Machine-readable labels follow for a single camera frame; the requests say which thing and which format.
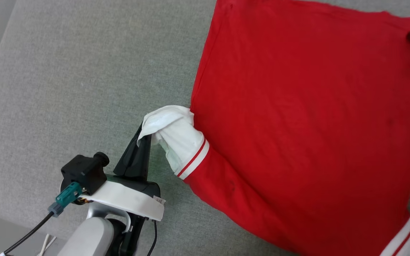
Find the white stripe trim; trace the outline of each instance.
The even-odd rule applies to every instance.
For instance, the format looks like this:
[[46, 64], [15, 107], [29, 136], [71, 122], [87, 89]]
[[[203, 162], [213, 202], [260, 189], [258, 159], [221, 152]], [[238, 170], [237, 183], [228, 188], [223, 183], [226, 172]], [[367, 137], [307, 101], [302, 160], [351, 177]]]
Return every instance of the white stripe trim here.
[[[197, 150], [200, 150], [200, 148], [202, 147], [202, 145], [204, 144], [205, 141], [206, 141], [205, 136], [203, 136], [203, 134], [202, 134], [202, 139], [200, 140], [200, 143], [199, 143], [200, 146], [197, 148]], [[190, 161], [192, 161], [192, 159], [195, 157], [197, 152], [198, 151], [195, 151], [194, 154], [190, 154], [187, 158], [187, 161], [181, 163], [180, 167], [178, 167], [177, 170], [174, 171], [175, 176], [178, 176], [178, 174], [183, 170], [183, 168], [187, 164], [189, 164]]]
[[180, 179], [184, 180], [187, 178], [205, 159], [205, 156], [208, 154], [208, 150], [210, 149], [210, 144], [207, 140], [205, 140], [205, 145], [197, 155], [197, 157], [192, 161], [192, 163], [184, 170], [184, 172], [179, 176]]
[[[385, 249], [382, 251], [380, 256], [393, 256], [393, 254], [396, 252], [398, 247], [403, 243], [403, 241], [406, 239], [406, 237], [410, 233], [410, 218], [404, 225], [404, 227], [400, 230], [400, 232], [395, 235], [395, 237], [390, 241], [390, 243], [385, 247]], [[397, 256], [403, 256], [402, 252], [407, 253], [407, 248], [409, 246], [410, 238], [407, 240], [407, 242], [404, 244], [403, 248], [398, 252]]]

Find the gray upholstery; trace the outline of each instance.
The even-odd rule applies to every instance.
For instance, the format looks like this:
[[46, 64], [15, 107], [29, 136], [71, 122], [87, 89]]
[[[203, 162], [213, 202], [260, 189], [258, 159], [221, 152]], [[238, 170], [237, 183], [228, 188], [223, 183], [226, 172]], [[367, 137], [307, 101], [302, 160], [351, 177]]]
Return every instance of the gray upholstery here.
[[[334, 0], [410, 16], [410, 1]], [[39, 222], [76, 154], [111, 172], [145, 113], [189, 105], [215, 0], [18, 0], [0, 45], [0, 217]], [[176, 178], [159, 147], [149, 179], [167, 200], [154, 255], [290, 255], [239, 228]], [[67, 238], [69, 206], [45, 232]], [[153, 241], [147, 222], [138, 255]]]

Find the sticker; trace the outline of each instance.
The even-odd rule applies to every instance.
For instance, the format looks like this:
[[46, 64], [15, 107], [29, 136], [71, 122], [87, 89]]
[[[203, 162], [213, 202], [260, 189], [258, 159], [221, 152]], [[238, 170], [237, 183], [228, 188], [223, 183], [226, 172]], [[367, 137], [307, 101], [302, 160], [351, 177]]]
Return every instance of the sticker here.
[[158, 203], [164, 205], [164, 203], [165, 203], [165, 200], [164, 200], [164, 199], [162, 199], [162, 198], [160, 198], [160, 197], [157, 197], [157, 196], [153, 196], [153, 198], [154, 198], [156, 201], [158, 201]]

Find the white bracket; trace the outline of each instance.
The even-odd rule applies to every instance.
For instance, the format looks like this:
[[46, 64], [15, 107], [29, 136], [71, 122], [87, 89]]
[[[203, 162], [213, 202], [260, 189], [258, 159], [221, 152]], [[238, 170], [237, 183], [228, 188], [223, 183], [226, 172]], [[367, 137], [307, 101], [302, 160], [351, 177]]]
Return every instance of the white bracket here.
[[155, 198], [108, 180], [92, 196], [80, 197], [158, 222], [164, 216], [164, 205]]
[[105, 219], [105, 217], [109, 214], [114, 214], [116, 216], [120, 216], [126, 219], [126, 229], [123, 231], [123, 233], [132, 231], [131, 217], [126, 211], [117, 209], [112, 206], [106, 206], [105, 204], [101, 204], [98, 202], [91, 202], [89, 204], [88, 216], [86, 216], [86, 218], [89, 219], [93, 217], [100, 217]]

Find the white cuff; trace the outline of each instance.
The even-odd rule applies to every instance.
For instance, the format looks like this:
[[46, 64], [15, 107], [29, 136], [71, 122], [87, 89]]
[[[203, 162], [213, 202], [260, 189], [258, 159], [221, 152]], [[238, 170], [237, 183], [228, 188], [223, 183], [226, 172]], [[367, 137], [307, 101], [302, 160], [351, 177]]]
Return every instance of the white cuff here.
[[380, 256], [410, 256], [410, 218]]
[[194, 114], [186, 107], [166, 106], [148, 113], [138, 139], [148, 134], [152, 134], [152, 144], [161, 144], [170, 167], [183, 180], [210, 148], [203, 133], [194, 128]]

